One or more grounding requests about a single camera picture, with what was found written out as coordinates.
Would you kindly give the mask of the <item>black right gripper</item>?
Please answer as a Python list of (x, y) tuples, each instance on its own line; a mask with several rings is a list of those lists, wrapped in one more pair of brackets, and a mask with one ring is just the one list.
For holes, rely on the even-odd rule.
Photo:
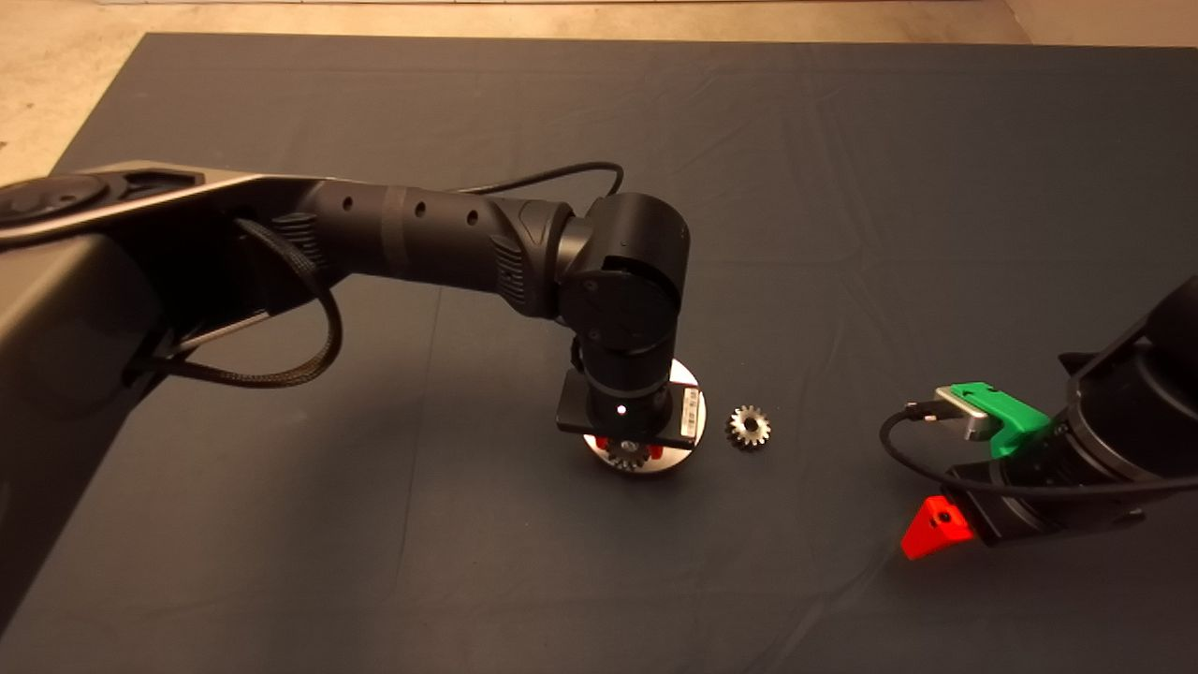
[[(949, 475), (1003, 487), (1073, 487), (1114, 485), (1120, 478), (1096, 464), (1072, 435), (1043, 435), (1005, 459), (954, 464)], [(976, 538), (994, 547), (1040, 536), (1090, 535), (1117, 532), (1146, 520), (1140, 502), (1127, 500), (1031, 500), (1022, 496), (949, 490), (928, 496), (901, 538), (908, 560)]]

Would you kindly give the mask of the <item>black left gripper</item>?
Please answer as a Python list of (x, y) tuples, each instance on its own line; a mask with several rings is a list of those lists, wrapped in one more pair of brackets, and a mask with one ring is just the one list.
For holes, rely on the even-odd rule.
[(667, 381), (641, 397), (600, 391), (577, 371), (565, 372), (557, 406), (557, 426), (564, 432), (595, 436), (595, 449), (610, 441), (634, 441), (648, 447), (648, 460), (661, 461), (665, 447), (694, 449), (704, 425), (704, 397), (695, 384)]

